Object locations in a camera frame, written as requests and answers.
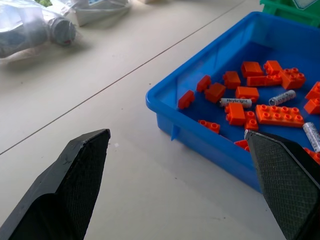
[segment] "lego brick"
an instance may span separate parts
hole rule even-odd
[[[220,132],[220,125],[215,122],[199,120],[198,123],[200,123],[202,126],[208,128],[208,129],[210,129],[211,131],[215,132],[216,134],[219,134],[219,132]]]
[[[215,82],[214,84],[210,85],[209,89],[204,91],[205,99],[215,104],[220,98],[222,98],[222,96],[225,94],[225,91],[225,86]]]
[[[196,85],[197,92],[203,92],[206,90],[211,84],[211,77],[209,75],[205,75]]]
[[[283,70],[278,61],[273,60],[266,61],[263,68],[268,75],[276,75]]]
[[[308,94],[305,96],[306,99],[317,99],[320,98],[320,81],[317,81]]]
[[[266,76],[266,80],[265,80],[266,86],[277,86],[281,84],[282,84],[282,77],[280,74]]]
[[[246,85],[249,87],[262,87],[267,82],[267,76],[248,76],[246,79]]]
[[[230,125],[243,126],[246,122],[244,107],[241,103],[231,102],[225,107],[226,120]]]
[[[256,61],[244,61],[241,66],[241,72],[244,78],[264,75],[264,71]]]
[[[192,102],[196,100],[195,94],[193,91],[188,90],[178,101],[178,108],[185,109],[190,106]]]
[[[284,69],[280,72],[282,87],[288,89],[299,89],[306,81],[305,75],[299,72],[298,68]]]
[[[245,111],[244,116],[245,116],[244,129],[258,131],[259,126],[258,126],[255,113],[253,111]]]
[[[310,157],[312,157],[316,161],[316,163],[320,164],[320,153],[311,151],[306,147],[304,147],[303,149],[310,155]]]
[[[227,89],[236,89],[241,85],[239,75],[236,71],[227,71],[222,78]]]
[[[260,124],[302,128],[305,123],[296,107],[257,105],[255,113]]]
[[[256,87],[238,86],[235,91],[237,99],[251,99],[256,103],[259,98],[259,92]]]
[[[304,109],[308,114],[320,114],[320,98],[310,99],[306,105],[304,105]]]
[[[235,141],[234,144],[239,146],[240,148],[243,148],[244,150],[250,152],[247,140],[244,139],[244,140],[241,140],[241,141]]]

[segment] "plastic bag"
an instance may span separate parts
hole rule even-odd
[[[50,0],[49,9],[71,19],[78,26],[124,12],[132,0]]]
[[[33,0],[0,0],[0,59],[33,56],[47,43],[69,46],[76,34],[69,20]]]

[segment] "lego stud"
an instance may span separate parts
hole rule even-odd
[[[299,72],[299,69],[298,69],[298,68],[296,68],[296,67],[293,67],[291,70],[292,70],[292,72],[293,72],[294,74],[296,74],[296,73],[298,73],[298,72]]]
[[[263,113],[263,117],[264,117],[265,119],[269,119],[269,118],[270,118],[270,114],[267,113],[267,112],[264,112],[264,113]]]
[[[206,126],[206,121],[204,121],[204,120],[200,120],[199,123],[200,123],[202,126]]]
[[[281,115],[280,115],[279,113],[275,113],[275,114],[273,115],[273,117],[274,117],[275,119],[277,119],[277,120],[280,120],[280,119],[281,119]]]
[[[262,105],[261,105],[261,109],[264,110],[264,111],[266,111],[266,110],[268,109],[268,107],[267,107],[266,105],[262,104]]]
[[[292,116],[290,116],[289,114],[286,114],[286,115],[284,115],[284,119],[288,120],[288,121],[291,121]]]

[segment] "silver battery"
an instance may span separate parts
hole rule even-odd
[[[294,90],[286,91],[285,93],[282,93],[278,96],[274,96],[269,99],[269,105],[270,106],[277,106],[280,104],[283,104],[291,99],[294,99],[297,96],[296,92]]]
[[[320,152],[320,134],[318,130],[316,129],[316,126],[313,122],[306,122],[303,124],[303,130],[308,137],[311,146],[313,147],[313,150],[316,153]]]
[[[251,99],[221,98],[219,103],[220,103],[220,107],[226,107],[229,103],[239,103],[239,104],[242,104],[244,108],[252,107]]]

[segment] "white table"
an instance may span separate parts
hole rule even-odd
[[[100,193],[85,239],[285,240],[261,194],[171,142],[145,105],[154,84],[246,14],[261,9],[256,1],[239,3],[137,4],[118,26],[84,29],[85,38],[93,36],[92,48],[33,66],[43,68],[34,79],[26,69],[2,72],[10,81],[1,79],[6,91],[2,88],[0,96],[12,102],[0,101],[6,113],[1,130],[8,128],[1,135],[1,150],[37,132],[0,155],[0,189],[6,189],[0,197],[0,225],[69,140],[110,128]],[[99,62],[80,67],[90,56]]]

